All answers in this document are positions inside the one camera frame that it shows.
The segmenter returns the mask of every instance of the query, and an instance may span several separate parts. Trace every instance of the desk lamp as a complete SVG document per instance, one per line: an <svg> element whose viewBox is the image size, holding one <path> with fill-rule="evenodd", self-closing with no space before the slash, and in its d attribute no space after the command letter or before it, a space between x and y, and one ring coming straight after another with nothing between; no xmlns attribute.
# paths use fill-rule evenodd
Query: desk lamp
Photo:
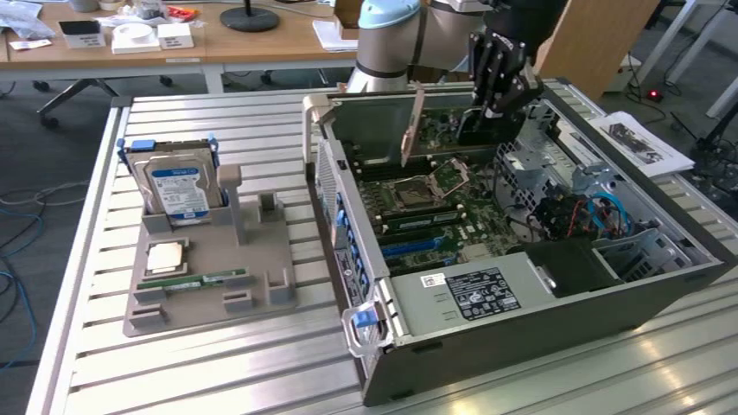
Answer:
<svg viewBox="0 0 738 415"><path fill-rule="evenodd" d="M242 0L242 7L220 14L220 23L240 32L262 32L276 27L278 16L269 10L252 8L250 0Z"/></svg>

